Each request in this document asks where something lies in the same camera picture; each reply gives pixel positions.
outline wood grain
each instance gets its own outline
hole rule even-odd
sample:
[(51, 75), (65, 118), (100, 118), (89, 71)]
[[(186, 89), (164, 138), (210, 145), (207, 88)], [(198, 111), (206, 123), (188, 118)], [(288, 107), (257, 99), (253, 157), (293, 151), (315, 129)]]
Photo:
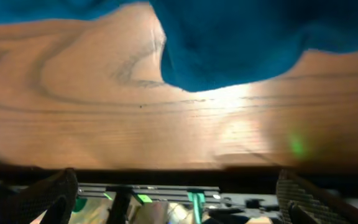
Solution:
[(307, 52), (280, 77), (187, 93), (160, 78), (163, 43), (145, 4), (94, 22), (0, 26), (0, 161), (51, 169), (358, 166), (358, 54)]

